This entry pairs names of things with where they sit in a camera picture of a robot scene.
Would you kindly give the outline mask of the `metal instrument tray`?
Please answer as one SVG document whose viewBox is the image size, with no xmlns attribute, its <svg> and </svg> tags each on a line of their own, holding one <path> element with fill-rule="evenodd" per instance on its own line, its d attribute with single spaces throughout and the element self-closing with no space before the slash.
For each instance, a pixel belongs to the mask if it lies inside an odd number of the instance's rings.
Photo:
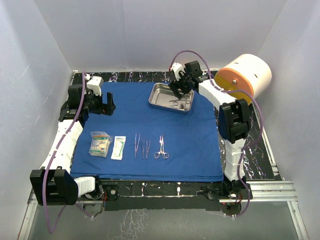
<svg viewBox="0 0 320 240">
<path fill-rule="evenodd" d="M 191 90 L 189 93 L 184 94 L 181 90 L 179 93 L 182 95 L 182 98 L 186 98 L 191 100 L 191 104 L 187 105 L 185 108 L 175 108 L 170 106 L 170 100 L 178 100 L 173 92 L 170 90 L 169 86 L 164 83 L 156 83 L 150 93 L 148 102 L 149 104 L 157 109 L 166 110 L 169 112 L 179 113 L 179 114 L 187 114 L 191 108 L 194 99 L 194 91 Z"/>
</svg>

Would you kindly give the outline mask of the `steel surgical scissors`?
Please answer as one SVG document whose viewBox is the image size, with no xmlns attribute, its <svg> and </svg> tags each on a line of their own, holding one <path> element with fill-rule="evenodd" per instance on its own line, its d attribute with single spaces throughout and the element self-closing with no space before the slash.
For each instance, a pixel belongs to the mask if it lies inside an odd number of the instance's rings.
<svg viewBox="0 0 320 240">
<path fill-rule="evenodd" d="M 191 104 L 191 100 L 187 98 L 181 98 L 181 99 L 176 99 L 176 100 L 170 100 L 169 105 L 172 106 L 173 108 L 182 108 L 185 109 L 187 105 Z"/>
</svg>

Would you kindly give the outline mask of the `white suture packet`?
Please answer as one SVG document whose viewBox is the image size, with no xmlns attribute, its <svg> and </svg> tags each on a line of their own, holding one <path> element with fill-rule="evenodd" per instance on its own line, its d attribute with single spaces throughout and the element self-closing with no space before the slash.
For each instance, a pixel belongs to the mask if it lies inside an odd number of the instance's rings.
<svg viewBox="0 0 320 240">
<path fill-rule="evenodd" d="M 126 136 L 115 136 L 114 145 L 112 149 L 111 159 L 112 160 L 122 160 L 123 151 L 126 143 Z"/>
</svg>

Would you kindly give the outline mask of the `blue surgical drape cloth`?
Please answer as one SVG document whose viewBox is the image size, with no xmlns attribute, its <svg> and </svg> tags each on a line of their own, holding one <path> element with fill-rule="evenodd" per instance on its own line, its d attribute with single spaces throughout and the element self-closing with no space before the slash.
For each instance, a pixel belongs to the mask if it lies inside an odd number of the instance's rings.
<svg viewBox="0 0 320 240">
<path fill-rule="evenodd" d="M 213 105 L 196 94 L 187 114 L 149 104 L 151 82 L 106 82 L 116 106 L 111 116 L 91 114 L 73 155 L 72 177 L 221 182 L 223 170 Z M 126 138 L 121 160 L 89 153 L 94 131 Z"/>
</svg>

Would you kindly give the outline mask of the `steel forceps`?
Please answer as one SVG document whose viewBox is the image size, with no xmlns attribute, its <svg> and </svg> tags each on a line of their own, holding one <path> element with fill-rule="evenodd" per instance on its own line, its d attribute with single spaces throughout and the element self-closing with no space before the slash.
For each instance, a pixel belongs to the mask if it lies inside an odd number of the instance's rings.
<svg viewBox="0 0 320 240">
<path fill-rule="evenodd" d="M 145 157 L 145 139 L 143 138 L 141 140 L 141 157 L 142 159 L 144 159 Z"/>
<path fill-rule="evenodd" d="M 134 139 L 134 158 L 136 158 L 137 156 L 137 152 L 138 152 L 138 148 L 139 148 L 139 144 L 140 144 L 140 138 L 141 135 L 139 134 L 135 134 L 135 139 Z"/>
<path fill-rule="evenodd" d="M 149 140 L 146 141 L 146 159 L 148 158 L 149 150 L 150 150 L 151 142 Z"/>
</svg>

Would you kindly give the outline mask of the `steel hemostat clamp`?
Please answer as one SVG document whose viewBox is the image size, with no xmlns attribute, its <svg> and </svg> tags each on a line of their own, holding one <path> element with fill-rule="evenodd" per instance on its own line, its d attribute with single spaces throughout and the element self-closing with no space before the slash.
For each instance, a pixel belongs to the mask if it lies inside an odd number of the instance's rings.
<svg viewBox="0 0 320 240">
<path fill-rule="evenodd" d="M 162 156 L 163 159 L 168 159 L 169 158 L 169 153 L 165 152 L 164 150 L 164 135 L 160 135 L 159 137 L 159 151 L 154 153 L 154 158 L 158 159 L 160 156 Z"/>
</svg>

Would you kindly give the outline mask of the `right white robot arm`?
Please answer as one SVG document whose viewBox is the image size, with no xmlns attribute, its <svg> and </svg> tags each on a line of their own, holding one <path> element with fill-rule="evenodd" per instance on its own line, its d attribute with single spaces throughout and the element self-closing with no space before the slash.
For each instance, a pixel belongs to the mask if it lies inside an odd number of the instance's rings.
<svg viewBox="0 0 320 240">
<path fill-rule="evenodd" d="M 185 65 L 173 62 L 169 71 L 175 76 L 168 84 L 175 97 L 181 99 L 183 94 L 195 90 L 218 110 L 218 132 L 224 139 L 226 160 L 223 182 L 214 193 L 235 198 L 246 187 L 243 157 L 250 130 L 247 101 L 237 99 L 220 88 L 210 73 L 205 77 L 198 61 Z"/>
</svg>

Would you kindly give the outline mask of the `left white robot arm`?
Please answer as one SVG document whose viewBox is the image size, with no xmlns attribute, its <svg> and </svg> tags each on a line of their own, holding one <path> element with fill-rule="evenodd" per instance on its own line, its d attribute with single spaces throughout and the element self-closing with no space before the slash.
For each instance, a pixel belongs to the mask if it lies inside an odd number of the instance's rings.
<svg viewBox="0 0 320 240">
<path fill-rule="evenodd" d="M 107 92 L 106 100 L 104 103 L 100 86 L 81 83 L 69 86 L 49 154 L 42 166 L 30 173 L 32 189 L 41 206 L 74 205 L 85 194 L 93 200 L 103 195 L 104 188 L 98 184 L 97 176 L 73 178 L 70 171 L 77 141 L 89 115 L 111 116 L 116 109 L 111 92 Z"/>
</svg>

